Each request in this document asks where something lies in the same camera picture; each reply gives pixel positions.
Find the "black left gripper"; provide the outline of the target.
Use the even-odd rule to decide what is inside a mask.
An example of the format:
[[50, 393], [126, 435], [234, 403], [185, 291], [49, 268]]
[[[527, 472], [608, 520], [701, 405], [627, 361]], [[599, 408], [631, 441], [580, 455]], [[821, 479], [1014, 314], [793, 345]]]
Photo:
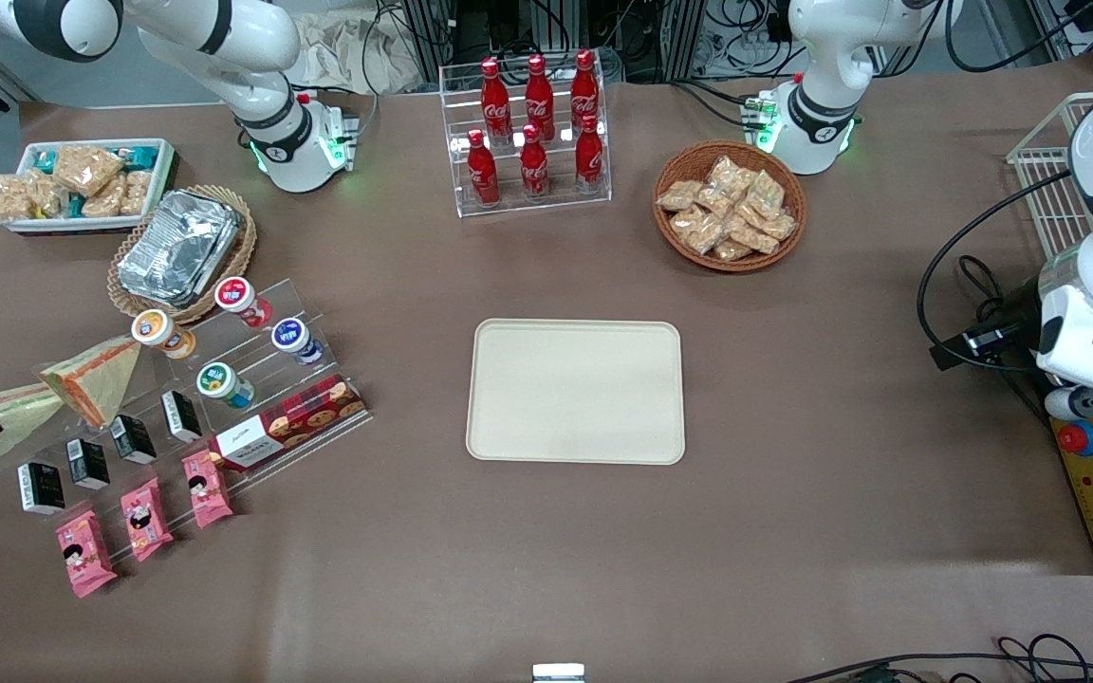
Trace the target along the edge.
[[1036, 367], [1041, 344], [1041, 293], [1037, 282], [1023, 282], [1002, 299], [1001, 323], [975, 323], [962, 339], [947, 339], [930, 346], [930, 360], [940, 372], [979, 361], [975, 350], [1002, 351], [1003, 367]]

